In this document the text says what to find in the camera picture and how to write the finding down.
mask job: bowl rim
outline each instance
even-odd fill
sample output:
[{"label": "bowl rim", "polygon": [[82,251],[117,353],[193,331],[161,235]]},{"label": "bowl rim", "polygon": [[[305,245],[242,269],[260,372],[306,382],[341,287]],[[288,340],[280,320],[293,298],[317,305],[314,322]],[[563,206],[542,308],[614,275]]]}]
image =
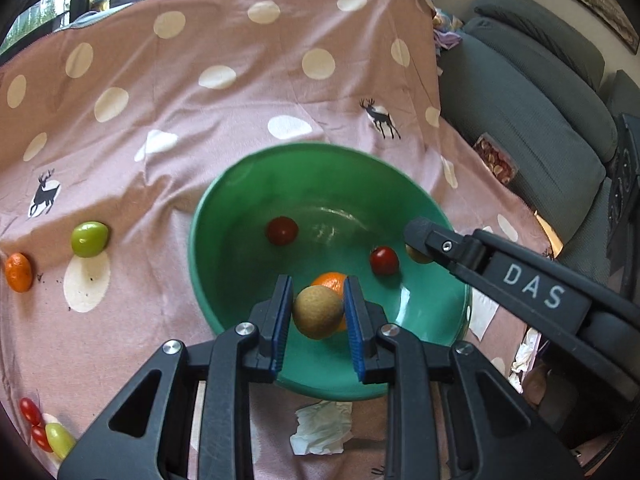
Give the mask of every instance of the bowl rim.
[{"label": "bowl rim", "polygon": [[[397,174],[399,174],[402,178],[404,178],[408,184],[410,184],[411,186],[414,186],[415,188],[417,188],[428,200],[430,200],[433,205],[436,207],[437,211],[439,211],[439,213],[442,215],[442,217],[444,218],[445,221],[445,227],[452,229],[452,225],[449,221],[449,218],[447,217],[447,215],[444,213],[444,211],[442,210],[442,208],[440,207],[440,204],[438,204],[434,198],[424,190],[424,188],[422,188],[422,186],[420,186],[418,183],[414,182],[407,174],[405,174],[403,171],[399,170],[398,168],[396,168],[395,166],[392,166],[391,164],[389,164],[388,162],[374,156],[371,155],[370,153],[366,153],[366,152],[361,152],[359,150],[354,150],[353,148],[348,148],[346,146],[341,146],[340,144],[327,144],[326,142],[321,142],[321,141],[311,141],[311,142],[288,142],[285,144],[276,144],[275,146],[269,146],[267,148],[264,148],[262,150],[258,150],[256,152],[250,153],[247,156],[244,156],[242,158],[240,158],[237,162],[231,164],[228,168],[226,168],[226,170],[222,171],[222,173],[220,173],[213,181],[211,184],[209,184],[209,186],[207,187],[207,189],[205,190],[205,192],[202,194],[202,196],[200,197],[200,201],[198,202],[198,206],[196,207],[194,213],[193,213],[193,219],[191,219],[191,225],[190,225],[190,231],[189,231],[189,238],[188,238],[188,249],[187,249],[187,260],[188,260],[188,267],[189,267],[189,276],[190,276],[190,280],[191,280],[191,286],[193,288],[193,292],[195,294],[196,297],[196,301],[198,303],[198,307],[200,309],[200,311],[202,312],[202,314],[205,317],[205,320],[207,321],[208,325],[211,327],[211,329],[214,332],[215,336],[218,336],[220,334],[222,334],[225,330],[222,324],[219,322],[218,317],[213,313],[213,309],[209,304],[209,301],[207,301],[206,295],[204,293],[204,290],[202,288],[202,282],[200,281],[200,275],[198,273],[197,267],[196,267],[196,257],[195,257],[195,251],[196,251],[196,246],[195,246],[195,238],[196,238],[196,225],[197,225],[197,221],[200,218],[201,212],[204,208],[204,205],[206,203],[206,201],[209,199],[209,196],[211,195],[211,193],[213,192],[214,188],[216,188],[220,182],[232,171],[234,170],[236,167],[238,167],[240,164],[245,164],[247,162],[250,162],[253,159],[256,158],[261,158],[264,155],[268,155],[269,153],[273,153],[273,152],[288,152],[288,151],[295,151],[295,150],[308,150],[309,147],[312,146],[314,150],[325,150],[327,152],[351,152],[353,154],[355,154],[356,156],[363,156],[365,158],[368,158],[370,160],[373,160],[375,162],[378,162],[380,164],[382,164],[383,166],[386,166],[387,168],[389,168],[392,171],[395,171]],[[456,335],[453,337],[452,341],[450,341],[448,343],[448,346],[452,345],[455,341],[459,340],[460,338],[464,337],[466,330],[468,329],[469,326],[469,322],[471,319],[471,309],[472,309],[472,295],[471,295],[471,287],[466,284],[463,283],[463,285],[465,286],[465,307],[462,309],[462,314],[460,317],[460,329],[458,330],[458,332],[456,333]],[[323,390],[321,388],[315,388],[312,386],[305,386],[304,384],[295,382],[295,381],[291,381],[289,379],[285,379],[285,378],[278,378],[276,380],[276,384],[279,384],[280,386],[286,388],[287,390],[290,390],[292,392],[295,392],[297,394],[302,394],[308,397],[315,397],[318,399],[324,399],[324,400],[339,400],[339,401],[345,401],[345,400],[368,400],[368,399],[375,399],[377,397],[381,397],[382,395],[385,395],[386,393],[386,385],[381,385],[381,384],[377,384],[376,386],[382,386],[382,388],[372,388],[369,394],[349,394],[348,392],[329,392],[328,390]]]}]

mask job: pink polka dot cloth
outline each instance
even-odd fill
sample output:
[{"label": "pink polka dot cloth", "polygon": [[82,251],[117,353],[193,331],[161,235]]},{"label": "pink polka dot cloth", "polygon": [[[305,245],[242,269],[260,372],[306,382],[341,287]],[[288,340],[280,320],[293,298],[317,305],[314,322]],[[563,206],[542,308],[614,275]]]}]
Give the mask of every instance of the pink polka dot cloth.
[{"label": "pink polka dot cloth", "polygon": [[[32,289],[0,280],[0,400],[31,442],[31,397],[80,436],[167,339],[210,339],[191,290],[187,236],[206,187],[283,142],[370,153],[415,180],[455,229],[491,228],[539,253],[549,241],[440,117],[431,0],[144,0],[60,30],[0,67],[0,256],[27,254]],[[107,250],[73,256],[80,222]],[[525,326],[501,309],[482,341],[513,361]],[[354,438],[293,456],[296,409],[277,386],[252,393],[257,479],[373,478],[385,399],[353,405]]]}]

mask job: deer antlers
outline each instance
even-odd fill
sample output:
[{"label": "deer antlers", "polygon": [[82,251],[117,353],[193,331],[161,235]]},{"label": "deer antlers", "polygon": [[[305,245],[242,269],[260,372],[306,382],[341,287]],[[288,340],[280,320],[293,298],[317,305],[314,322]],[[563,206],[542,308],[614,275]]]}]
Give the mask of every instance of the deer antlers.
[{"label": "deer antlers", "polygon": [[47,180],[49,180],[49,179],[51,178],[51,175],[53,175],[53,172],[54,172],[54,171],[56,171],[56,170],[55,170],[55,169],[53,169],[53,170],[49,170],[49,171],[47,171],[46,176],[45,176],[45,174],[44,174],[44,173],[43,173],[43,174],[41,174],[41,175],[38,177],[38,182],[40,182],[41,184],[44,184]]}]

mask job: green fruit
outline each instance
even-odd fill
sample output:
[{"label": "green fruit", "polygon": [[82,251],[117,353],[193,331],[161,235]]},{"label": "green fruit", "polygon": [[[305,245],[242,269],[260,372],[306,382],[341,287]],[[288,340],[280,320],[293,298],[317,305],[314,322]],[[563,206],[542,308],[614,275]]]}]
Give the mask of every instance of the green fruit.
[{"label": "green fruit", "polygon": [[76,445],[76,440],[62,424],[56,422],[47,424],[44,430],[51,449],[60,460],[64,460]]},{"label": "green fruit", "polygon": [[76,256],[93,258],[102,252],[109,239],[109,228],[100,222],[85,222],[71,233],[71,248]]}]

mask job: black deer print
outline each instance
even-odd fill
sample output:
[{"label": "black deer print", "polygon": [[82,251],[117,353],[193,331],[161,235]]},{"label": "black deer print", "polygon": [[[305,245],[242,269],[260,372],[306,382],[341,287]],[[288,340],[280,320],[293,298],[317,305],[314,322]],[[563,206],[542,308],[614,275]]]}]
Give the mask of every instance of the black deer print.
[{"label": "black deer print", "polygon": [[58,186],[54,187],[53,189],[45,190],[44,188],[47,180],[49,180],[51,178],[51,175],[53,175],[53,172],[54,170],[49,170],[47,171],[47,174],[43,173],[38,177],[40,186],[38,187],[36,194],[33,196],[33,205],[31,206],[31,209],[29,209],[30,217],[33,216],[40,204],[44,204],[47,208],[45,214],[48,214],[49,211],[51,211],[51,207],[53,206],[53,201],[56,199],[56,193],[58,192],[58,188],[60,188],[60,184],[58,184]]},{"label": "black deer print", "polygon": [[364,108],[367,111],[367,114],[369,114],[369,117],[373,119],[373,125],[376,127],[376,130],[382,134],[382,138],[386,139],[384,129],[384,126],[386,124],[386,126],[388,126],[389,128],[389,131],[391,132],[391,138],[394,138],[395,130],[396,134],[398,134],[398,140],[400,140],[400,132],[398,132],[398,129],[393,126],[389,114],[381,114],[379,111],[376,111],[376,109],[373,107],[374,104],[376,104],[376,102],[373,99],[367,100],[366,105],[364,99],[360,100],[360,107]]}]

